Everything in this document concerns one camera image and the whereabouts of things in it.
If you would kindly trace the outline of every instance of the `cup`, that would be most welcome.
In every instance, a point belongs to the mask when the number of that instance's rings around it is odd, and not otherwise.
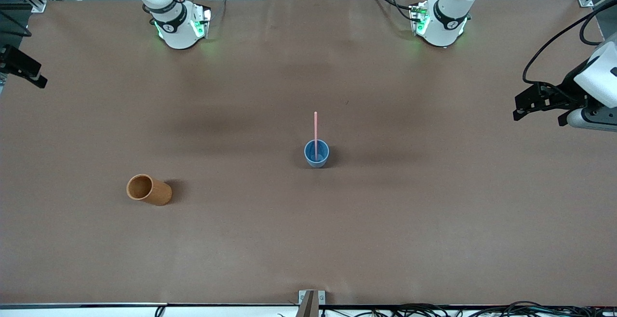
[[[133,200],[157,206],[163,206],[172,200],[172,188],[146,174],[133,176],[126,184],[126,194]]]
[[[317,157],[315,157],[315,141],[311,140],[304,146],[304,157],[307,160],[308,165],[313,168],[321,168],[326,164],[328,156],[330,155],[330,148],[325,141],[317,140]]]

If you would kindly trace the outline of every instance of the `blue cup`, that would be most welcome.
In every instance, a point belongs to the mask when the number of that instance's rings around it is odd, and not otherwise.
[[[317,140],[317,157],[315,157],[315,141],[311,140],[304,146],[304,157],[307,159],[308,165],[313,168],[321,168],[326,164],[328,156],[330,155],[330,148],[326,142]]]

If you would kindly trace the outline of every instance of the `green led light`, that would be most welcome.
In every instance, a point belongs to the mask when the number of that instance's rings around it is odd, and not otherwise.
[[[465,23],[467,23],[467,18],[463,20],[463,23],[461,23],[461,29],[458,31],[458,35],[463,34],[463,28],[465,28]]]
[[[418,29],[416,30],[418,34],[424,35],[429,23],[430,23],[429,19],[423,19],[421,22],[419,22]]]
[[[195,35],[198,38],[201,38],[202,36],[204,36],[205,33],[203,32],[203,28],[202,28],[203,25],[200,22],[191,21],[191,23],[192,23],[191,25],[193,27],[193,30],[195,31]]]
[[[154,22],[154,27],[156,27],[156,30],[159,32],[159,38],[163,39],[163,33],[161,32],[161,28],[159,28],[159,25],[156,23],[156,21]]]

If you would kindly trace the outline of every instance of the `pink straw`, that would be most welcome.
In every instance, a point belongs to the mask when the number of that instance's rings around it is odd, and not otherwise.
[[[318,161],[319,159],[317,159],[317,111],[315,111],[315,161]]]

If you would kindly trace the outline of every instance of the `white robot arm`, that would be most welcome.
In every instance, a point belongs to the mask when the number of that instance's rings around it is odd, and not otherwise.
[[[154,17],[161,39],[173,49],[187,49],[205,38],[210,9],[189,0],[141,0]]]
[[[558,117],[560,126],[617,131],[617,33],[560,84],[535,81],[515,102],[515,121],[532,112],[562,109],[568,111]]]
[[[476,0],[428,0],[412,7],[412,30],[431,45],[446,47],[460,34]]]

